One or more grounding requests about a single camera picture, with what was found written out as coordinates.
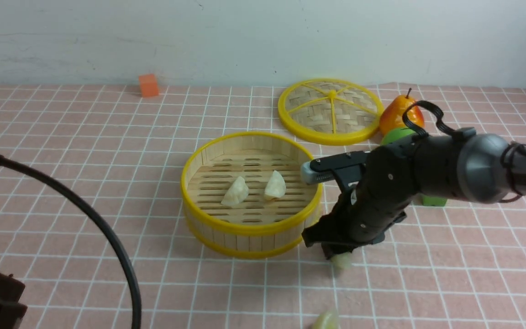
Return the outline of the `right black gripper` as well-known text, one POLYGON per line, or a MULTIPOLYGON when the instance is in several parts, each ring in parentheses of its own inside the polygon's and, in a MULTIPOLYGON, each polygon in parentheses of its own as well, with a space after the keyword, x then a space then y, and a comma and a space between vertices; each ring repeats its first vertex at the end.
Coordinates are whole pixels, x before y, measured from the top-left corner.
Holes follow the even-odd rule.
POLYGON ((404 210, 417 194, 413 169, 419 146, 415 139, 400 139, 369 151, 361 181, 340 192, 330 212, 303 229, 305 246, 319 244, 329 260, 382 242, 385 232, 403 219, 404 210))

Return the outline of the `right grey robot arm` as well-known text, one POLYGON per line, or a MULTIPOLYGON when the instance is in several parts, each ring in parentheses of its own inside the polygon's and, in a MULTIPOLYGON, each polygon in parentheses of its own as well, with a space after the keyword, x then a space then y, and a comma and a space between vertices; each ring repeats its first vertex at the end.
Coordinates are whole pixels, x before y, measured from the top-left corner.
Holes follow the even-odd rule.
POLYGON ((382 242, 406 218, 418 194, 480 204, 509 203, 526 196, 526 144, 507 142, 473 127, 453 129, 432 102, 415 102, 436 117, 441 136, 403 122, 411 135, 371 151, 313 159, 301 166, 307 185, 336 181, 341 194, 332 210, 303 229, 305 246, 319 243, 324 256, 382 242))

